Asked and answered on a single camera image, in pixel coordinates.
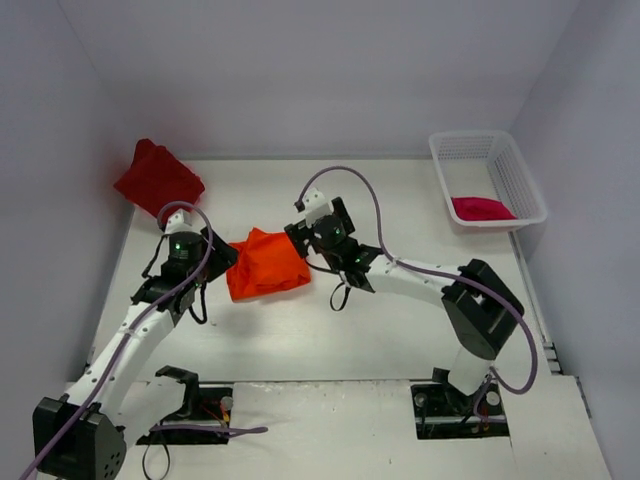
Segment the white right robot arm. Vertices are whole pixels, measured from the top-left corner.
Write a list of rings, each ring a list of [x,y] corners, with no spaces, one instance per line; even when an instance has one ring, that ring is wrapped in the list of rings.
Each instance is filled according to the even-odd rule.
[[[321,255],[329,271],[338,275],[348,291],[389,293],[441,306],[460,344],[442,388],[445,405],[464,412],[474,405],[478,390],[507,340],[516,328],[512,312],[479,285],[502,297],[518,314],[521,302],[484,261],[473,259],[459,268],[418,266],[411,270],[384,255],[380,247],[352,237],[353,222],[341,198],[331,201],[312,190],[295,202],[302,219],[285,227],[298,255]],[[423,269],[434,275],[424,275]]]

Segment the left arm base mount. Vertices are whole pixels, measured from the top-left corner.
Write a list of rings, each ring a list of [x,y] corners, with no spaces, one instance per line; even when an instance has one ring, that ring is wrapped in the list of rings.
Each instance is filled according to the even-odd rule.
[[[178,367],[165,366],[155,373],[157,379],[172,379],[185,387],[181,408],[159,421],[160,425],[198,424],[227,427],[233,408],[233,388],[230,385],[210,385],[199,376]],[[227,445],[229,435],[190,429],[170,429],[148,433],[138,439],[138,446],[203,446]]]

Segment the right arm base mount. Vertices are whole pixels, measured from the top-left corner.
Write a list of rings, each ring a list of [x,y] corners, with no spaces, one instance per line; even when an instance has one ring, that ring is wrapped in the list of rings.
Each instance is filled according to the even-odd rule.
[[[435,368],[426,383],[413,383],[410,395],[416,437],[430,440],[475,440],[510,436],[496,381],[466,396],[448,382],[449,371]]]

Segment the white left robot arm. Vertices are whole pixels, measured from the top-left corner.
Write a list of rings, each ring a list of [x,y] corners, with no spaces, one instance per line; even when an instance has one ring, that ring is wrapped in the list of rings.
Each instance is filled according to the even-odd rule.
[[[126,317],[83,376],[33,411],[34,470],[58,479],[113,479],[127,450],[167,416],[185,420],[200,406],[196,373],[166,365],[140,397],[126,395],[159,344],[209,283],[238,259],[215,232],[165,233],[168,256],[157,275],[148,269]]]

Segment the orange t shirt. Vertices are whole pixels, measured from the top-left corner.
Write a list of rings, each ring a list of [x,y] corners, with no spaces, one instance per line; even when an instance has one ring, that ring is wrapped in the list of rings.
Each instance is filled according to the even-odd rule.
[[[254,227],[244,241],[231,242],[236,264],[226,272],[231,300],[239,302],[303,287],[312,280],[285,232]]]

